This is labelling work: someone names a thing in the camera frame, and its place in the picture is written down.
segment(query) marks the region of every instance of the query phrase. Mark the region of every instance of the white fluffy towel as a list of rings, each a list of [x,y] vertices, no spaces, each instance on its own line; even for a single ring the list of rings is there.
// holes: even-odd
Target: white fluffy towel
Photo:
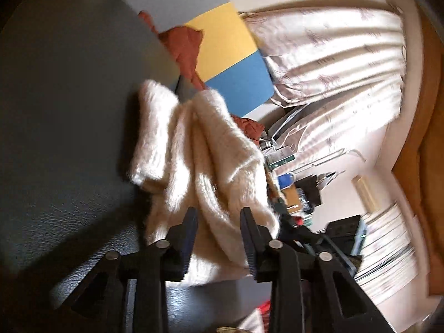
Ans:
[[[176,95],[148,80],[139,92],[141,121],[131,180],[153,194],[147,242],[165,238],[188,207],[199,228],[182,284],[238,279],[248,274],[239,228],[250,207],[272,237],[278,220],[268,206],[263,155],[231,119],[215,90],[179,104]]]

